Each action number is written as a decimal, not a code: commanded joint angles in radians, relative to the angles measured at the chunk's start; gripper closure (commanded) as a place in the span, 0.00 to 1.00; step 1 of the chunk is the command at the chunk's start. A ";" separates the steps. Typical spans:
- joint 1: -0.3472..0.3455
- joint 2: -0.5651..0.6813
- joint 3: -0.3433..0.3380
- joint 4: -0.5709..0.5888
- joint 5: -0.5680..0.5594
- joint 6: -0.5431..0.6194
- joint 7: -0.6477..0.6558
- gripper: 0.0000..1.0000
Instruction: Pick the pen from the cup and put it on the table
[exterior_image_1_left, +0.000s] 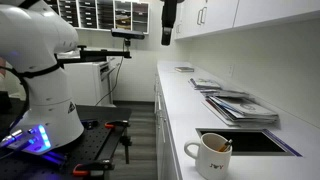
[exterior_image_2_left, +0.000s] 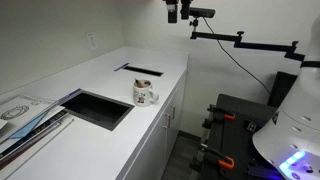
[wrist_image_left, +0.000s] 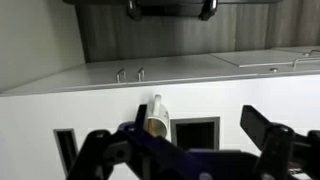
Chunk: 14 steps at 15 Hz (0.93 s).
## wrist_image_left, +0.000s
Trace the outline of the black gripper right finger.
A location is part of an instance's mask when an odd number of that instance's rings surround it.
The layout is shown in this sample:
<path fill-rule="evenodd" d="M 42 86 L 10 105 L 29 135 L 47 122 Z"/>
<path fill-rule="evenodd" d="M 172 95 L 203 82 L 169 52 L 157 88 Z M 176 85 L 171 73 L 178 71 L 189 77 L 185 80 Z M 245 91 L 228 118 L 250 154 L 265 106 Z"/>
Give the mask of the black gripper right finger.
<path fill-rule="evenodd" d="M 260 180 L 287 180 L 294 131 L 272 123 L 251 105 L 242 108 L 240 126 L 261 151 L 253 174 Z"/>

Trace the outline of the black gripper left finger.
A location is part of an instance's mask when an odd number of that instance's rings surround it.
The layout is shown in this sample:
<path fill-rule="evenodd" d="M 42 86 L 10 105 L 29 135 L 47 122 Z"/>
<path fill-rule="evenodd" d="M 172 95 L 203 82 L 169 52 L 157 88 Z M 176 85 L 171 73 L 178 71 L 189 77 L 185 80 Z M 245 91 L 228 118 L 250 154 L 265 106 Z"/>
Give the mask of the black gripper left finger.
<path fill-rule="evenodd" d="M 126 164 L 140 180 L 147 180 L 143 168 L 146 138 L 142 129 L 90 132 L 66 180 L 108 180 L 119 164 Z"/>

